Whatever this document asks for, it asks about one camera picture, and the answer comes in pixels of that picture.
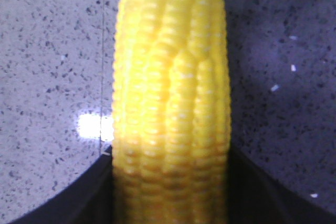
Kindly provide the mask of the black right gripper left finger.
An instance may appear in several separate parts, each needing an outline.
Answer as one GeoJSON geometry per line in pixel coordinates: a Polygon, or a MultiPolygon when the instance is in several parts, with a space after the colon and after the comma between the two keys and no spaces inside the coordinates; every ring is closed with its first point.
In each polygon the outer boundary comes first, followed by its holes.
{"type": "Polygon", "coordinates": [[[114,223],[112,147],[78,179],[11,223],[114,223]]]}

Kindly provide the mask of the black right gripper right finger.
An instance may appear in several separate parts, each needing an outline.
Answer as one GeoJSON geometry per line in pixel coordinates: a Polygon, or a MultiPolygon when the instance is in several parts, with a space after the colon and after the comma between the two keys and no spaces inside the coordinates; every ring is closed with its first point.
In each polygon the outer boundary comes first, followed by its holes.
{"type": "Polygon", "coordinates": [[[229,151],[229,223],[335,223],[335,215],[278,183],[236,146],[229,151]]]}

